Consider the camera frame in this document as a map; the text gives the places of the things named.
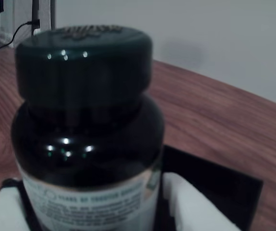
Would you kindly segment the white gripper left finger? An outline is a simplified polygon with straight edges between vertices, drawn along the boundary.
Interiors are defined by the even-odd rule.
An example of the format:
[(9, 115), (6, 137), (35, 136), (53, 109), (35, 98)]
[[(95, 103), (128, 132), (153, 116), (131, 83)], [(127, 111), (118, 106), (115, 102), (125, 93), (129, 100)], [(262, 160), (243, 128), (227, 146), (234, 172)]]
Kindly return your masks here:
[(29, 231), (18, 179), (6, 179), (0, 189), (0, 231)]

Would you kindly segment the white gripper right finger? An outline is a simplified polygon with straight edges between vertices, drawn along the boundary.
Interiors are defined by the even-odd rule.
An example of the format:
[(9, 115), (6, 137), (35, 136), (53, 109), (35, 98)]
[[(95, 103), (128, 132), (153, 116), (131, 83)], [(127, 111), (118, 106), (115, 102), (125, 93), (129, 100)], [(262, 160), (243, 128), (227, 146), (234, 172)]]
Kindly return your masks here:
[(204, 194), (176, 173), (163, 174), (163, 197), (177, 231), (239, 230)]

